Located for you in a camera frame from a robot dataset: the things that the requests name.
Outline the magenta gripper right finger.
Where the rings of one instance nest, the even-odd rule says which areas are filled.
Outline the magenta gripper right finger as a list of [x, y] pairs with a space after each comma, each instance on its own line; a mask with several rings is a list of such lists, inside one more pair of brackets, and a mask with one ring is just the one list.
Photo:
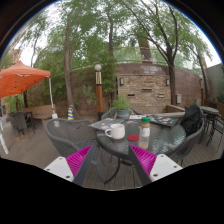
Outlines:
[[129, 157], [143, 186], [182, 169], [165, 154], [155, 155], [132, 144], [129, 145]]

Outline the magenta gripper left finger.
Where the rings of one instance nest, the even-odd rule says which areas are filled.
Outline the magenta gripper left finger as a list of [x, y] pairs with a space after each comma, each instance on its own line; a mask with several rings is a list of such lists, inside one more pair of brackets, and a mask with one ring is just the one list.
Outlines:
[[95, 150], [94, 145], [89, 145], [68, 157], [59, 156], [45, 168], [45, 171], [81, 186]]

